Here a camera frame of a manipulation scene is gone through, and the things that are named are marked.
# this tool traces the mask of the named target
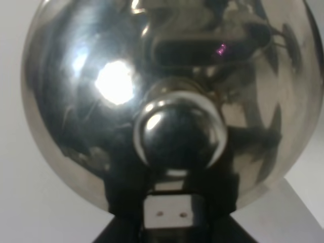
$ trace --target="chrome sphere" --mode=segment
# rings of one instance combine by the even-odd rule
[[[98,207],[132,217],[179,191],[220,215],[297,160],[322,65],[302,0],[45,0],[22,95],[48,163]]]

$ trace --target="white wall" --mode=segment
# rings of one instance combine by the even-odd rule
[[[308,0],[324,40],[324,0]],[[286,176],[324,228],[324,107],[314,135]]]
[[[310,2],[324,31],[324,1]],[[52,172],[29,133],[23,113],[20,59],[38,3],[0,1],[0,242],[89,243],[111,216],[80,198]],[[324,115],[288,179],[324,226],[322,134]]]

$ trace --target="gray background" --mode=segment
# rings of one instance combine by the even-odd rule
[[[324,1],[309,2],[324,36]],[[40,0],[0,0],[0,242],[89,243],[111,216],[80,198],[54,174],[38,151],[23,113],[21,55],[28,27],[39,3]],[[293,189],[322,227],[323,172],[324,112],[309,146],[287,175]],[[272,208],[277,215],[287,211],[275,203],[280,201],[276,199],[280,198],[276,191],[269,196],[274,199],[267,196],[236,215],[257,237],[263,235],[268,238],[267,242],[279,242],[275,240],[275,233],[271,235],[273,225],[269,225],[261,211],[256,209]],[[291,196],[291,199],[297,201],[298,197]],[[287,225],[305,218],[290,219],[285,230],[288,230]],[[305,222],[311,231],[317,227],[316,223],[308,223],[311,219],[305,219]],[[298,237],[294,242],[305,241]]]
[[[287,180],[232,214],[260,243],[323,243],[324,231]]]

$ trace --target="pink light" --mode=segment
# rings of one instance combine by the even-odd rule
[[[216,53],[220,56],[223,56],[225,51],[226,51],[226,45],[222,44],[221,47],[216,50]]]

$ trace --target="reflective metal surface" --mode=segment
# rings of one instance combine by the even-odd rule
[[[322,64],[302,0],[47,0],[26,42],[23,99],[44,157],[90,202],[139,217],[147,194],[181,190],[217,217],[296,161]],[[179,105],[182,92],[202,101]]]

